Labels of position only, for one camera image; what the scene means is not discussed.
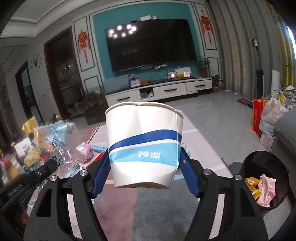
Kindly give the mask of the yellow paper bag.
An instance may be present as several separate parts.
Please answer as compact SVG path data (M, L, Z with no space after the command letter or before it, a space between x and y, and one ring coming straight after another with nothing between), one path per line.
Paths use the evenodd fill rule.
M34 133L34 129L38 127L39 127L39 123L36 117L33 116L23 124L22 130L25 135L29 135L31 133Z

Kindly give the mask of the potted plant by cabinet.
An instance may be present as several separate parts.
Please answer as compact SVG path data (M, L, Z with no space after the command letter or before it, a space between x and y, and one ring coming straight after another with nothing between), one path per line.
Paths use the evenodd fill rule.
M212 91L213 92L219 92L220 89L221 89L221 86L224 83L224 80L222 80L220 78L219 74L212 75L211 80L212 80Z

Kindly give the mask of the blue quilted cloth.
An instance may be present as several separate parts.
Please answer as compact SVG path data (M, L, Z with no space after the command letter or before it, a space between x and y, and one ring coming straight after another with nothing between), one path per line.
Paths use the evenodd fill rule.
M91 145L91 149L97 153L104 154L107 151L107 147L99 147L97 145Z

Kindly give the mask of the red orange shopping bag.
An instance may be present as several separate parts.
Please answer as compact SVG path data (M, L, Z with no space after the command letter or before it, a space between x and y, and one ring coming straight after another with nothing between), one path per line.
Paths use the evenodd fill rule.
M262 133L262 131L259 129L261 114L268 100L269 98L257 98L257 99L254 99L252 102L253 114L252 114L251 130L259 136L261 136L261 133Z

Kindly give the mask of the grey storage bin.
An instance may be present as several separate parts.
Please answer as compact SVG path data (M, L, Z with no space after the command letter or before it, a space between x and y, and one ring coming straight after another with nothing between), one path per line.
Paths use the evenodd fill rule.
M129 88L129 76L128 75L122 75L115 78L110 78L107 80L104 80L102 82L105 93L110 94L112 92L118 92L123 89Z

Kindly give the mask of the wall clock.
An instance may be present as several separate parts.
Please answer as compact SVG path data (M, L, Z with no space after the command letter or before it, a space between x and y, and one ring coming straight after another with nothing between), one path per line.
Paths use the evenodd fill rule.
M33 73L37 73L41 69L42 61L43 57L41 54L34 54L32 61L30 63L30 70Z

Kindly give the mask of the red Chinese knot decoration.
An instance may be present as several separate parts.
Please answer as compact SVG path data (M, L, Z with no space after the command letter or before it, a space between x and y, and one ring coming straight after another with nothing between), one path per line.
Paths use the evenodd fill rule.
M208 48L214 48L213 27L211 21L209 20L208 16L205 15L205 12L203 10L201 10L200 21L206 46L208 46Z

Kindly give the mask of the pink plastic bag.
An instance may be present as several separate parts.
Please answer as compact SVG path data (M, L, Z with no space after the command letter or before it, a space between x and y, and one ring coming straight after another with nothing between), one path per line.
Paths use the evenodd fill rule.
M88 143L83 142L75 148L73 156L78 162L86 163L92 158L93 150Z

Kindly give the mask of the white plastic bag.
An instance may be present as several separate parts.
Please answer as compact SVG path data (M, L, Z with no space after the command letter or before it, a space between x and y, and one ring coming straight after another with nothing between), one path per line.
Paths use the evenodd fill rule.
M280 95L275 93L265 104L265 107L261 113L261 121L265 121L271 125L275 125L276 122L288 112L288 109L278 99Z

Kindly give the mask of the white TV cabinet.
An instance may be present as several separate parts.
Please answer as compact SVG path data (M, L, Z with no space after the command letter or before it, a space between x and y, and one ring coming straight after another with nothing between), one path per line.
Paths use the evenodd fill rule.
M105 96L109 107L125 101L156 101L212 89L211 78L191 78L149 84L118 91Z

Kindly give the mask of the grey curtain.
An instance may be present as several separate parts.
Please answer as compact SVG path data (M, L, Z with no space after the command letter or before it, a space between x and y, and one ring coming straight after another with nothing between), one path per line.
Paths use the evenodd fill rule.
M288 27L268 1L207 1L220 48L226 90L257 97L256 70L264 74L264 95L272 71L281 86L295 86L295 51Z

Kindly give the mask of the white blue paper cup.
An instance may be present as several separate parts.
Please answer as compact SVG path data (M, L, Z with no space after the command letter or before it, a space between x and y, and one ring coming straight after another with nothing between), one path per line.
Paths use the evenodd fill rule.
M123 102L105 112L116 188L169 189L177 172L184 116L156 102Z

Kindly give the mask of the red snack package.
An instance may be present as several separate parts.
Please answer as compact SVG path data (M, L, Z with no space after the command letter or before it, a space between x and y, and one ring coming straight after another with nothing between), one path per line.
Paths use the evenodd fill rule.
M104 154L102 154L102 153L99 154L93 161L90 162L90 164L85 169L88 170L94 162L101 161L103 156L104 156Z

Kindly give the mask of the clear plastic bag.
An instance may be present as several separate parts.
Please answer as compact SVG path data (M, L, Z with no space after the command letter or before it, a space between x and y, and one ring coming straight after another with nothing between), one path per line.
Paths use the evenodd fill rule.
M40 127L34 129L35 146L57 162L58 169L56 175L61 178L74 176L80 169L80 164L73 156L74 152L71 152L70 148L58 146L58 144L44 143L41 140L41 134L38 132Z

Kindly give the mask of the black trash bin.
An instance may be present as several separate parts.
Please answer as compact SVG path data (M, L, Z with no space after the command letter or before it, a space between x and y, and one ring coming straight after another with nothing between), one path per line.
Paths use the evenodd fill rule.
M267 151L250 153L240 174L260 209L272 210L284 201L290 186L288 170L274 154Z

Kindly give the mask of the black flat screen television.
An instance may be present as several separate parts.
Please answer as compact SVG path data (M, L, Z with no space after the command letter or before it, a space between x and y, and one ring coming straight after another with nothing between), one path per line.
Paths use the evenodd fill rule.
M113 72L196 59L187 20L131 22L108 28L105 34Z

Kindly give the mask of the grey sofa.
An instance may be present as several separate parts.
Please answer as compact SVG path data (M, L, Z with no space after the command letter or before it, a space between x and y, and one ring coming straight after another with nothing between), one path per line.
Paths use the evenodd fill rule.
M295 158L296 139L296 110L295 108L286 112L275 124L274 133L277 139Z

